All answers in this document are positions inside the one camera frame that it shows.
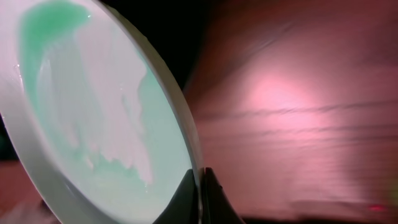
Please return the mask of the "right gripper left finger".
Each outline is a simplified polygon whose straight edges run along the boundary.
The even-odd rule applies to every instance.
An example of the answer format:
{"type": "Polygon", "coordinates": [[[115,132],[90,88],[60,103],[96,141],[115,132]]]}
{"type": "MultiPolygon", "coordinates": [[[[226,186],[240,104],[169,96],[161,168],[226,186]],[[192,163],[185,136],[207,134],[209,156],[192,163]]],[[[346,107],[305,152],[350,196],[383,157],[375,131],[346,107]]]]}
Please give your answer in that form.
{"type": "Polygon", "coordinates": [[[193,170],[185,173],[174,196],[153,224],[198,224],[198,192],[193,170]]]}

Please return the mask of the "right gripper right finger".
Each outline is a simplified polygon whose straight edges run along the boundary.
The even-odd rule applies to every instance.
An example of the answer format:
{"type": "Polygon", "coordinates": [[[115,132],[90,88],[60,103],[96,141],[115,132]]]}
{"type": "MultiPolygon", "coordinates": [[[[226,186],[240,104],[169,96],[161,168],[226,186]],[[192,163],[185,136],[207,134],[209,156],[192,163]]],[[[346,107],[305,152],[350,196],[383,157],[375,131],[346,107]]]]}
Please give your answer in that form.
{"type": "Polygon", "coordinates": [[[212,168],[206,167],[201,187],[204,224],[245,224],[234,211],[212,168]]]}

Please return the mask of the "mint green plate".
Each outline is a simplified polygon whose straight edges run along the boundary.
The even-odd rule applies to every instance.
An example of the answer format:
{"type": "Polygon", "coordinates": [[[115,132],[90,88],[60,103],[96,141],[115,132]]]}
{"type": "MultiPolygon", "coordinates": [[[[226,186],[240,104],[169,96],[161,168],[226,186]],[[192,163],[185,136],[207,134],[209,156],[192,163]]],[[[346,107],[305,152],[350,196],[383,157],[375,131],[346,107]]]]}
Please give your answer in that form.
{"type": "Polygon", "coordinates": [[[1,2],[1,116],[62,223],[153,224],[193,170],[197,131],[149,41],[99,1],[1,2]]]}

